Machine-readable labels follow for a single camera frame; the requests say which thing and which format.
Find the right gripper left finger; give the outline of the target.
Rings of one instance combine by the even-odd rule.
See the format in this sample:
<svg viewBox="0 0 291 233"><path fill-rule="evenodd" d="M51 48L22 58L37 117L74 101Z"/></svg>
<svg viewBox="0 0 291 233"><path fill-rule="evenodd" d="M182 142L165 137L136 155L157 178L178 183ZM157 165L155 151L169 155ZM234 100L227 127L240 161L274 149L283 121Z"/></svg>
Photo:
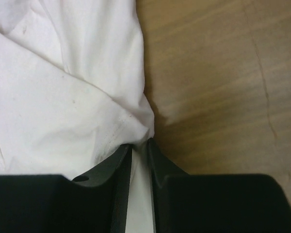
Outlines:
<svg viewBox="0 0 291 233"><path fill-rule="evenodd" d="M123 233L131 145L68 180L62 175L0 175L0 233Z"/></svg>

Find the white t shirt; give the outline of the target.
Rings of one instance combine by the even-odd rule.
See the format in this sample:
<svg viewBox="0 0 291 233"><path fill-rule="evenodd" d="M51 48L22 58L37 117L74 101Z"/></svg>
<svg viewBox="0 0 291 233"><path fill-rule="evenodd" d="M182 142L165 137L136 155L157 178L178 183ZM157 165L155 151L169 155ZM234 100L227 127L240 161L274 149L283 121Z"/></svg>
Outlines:
<svg viewBox="0 0 291 233"><path fill-rule="evenodd" d="M133 0L0 0L0 175L92 169L131 145L124 233L154 231L144 41Z"/></svg>

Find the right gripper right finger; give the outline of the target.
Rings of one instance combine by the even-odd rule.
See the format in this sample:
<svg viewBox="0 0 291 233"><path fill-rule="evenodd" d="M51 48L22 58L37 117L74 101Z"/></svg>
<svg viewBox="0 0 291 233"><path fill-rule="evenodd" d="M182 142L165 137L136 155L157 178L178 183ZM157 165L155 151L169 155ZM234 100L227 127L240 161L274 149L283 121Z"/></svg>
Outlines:
<svg viewBox="0 0 291 233"><path fill-rule="evenodd" d="M291 233L291 206L265 174L190 175L146 145L157 233Z"/></svg>

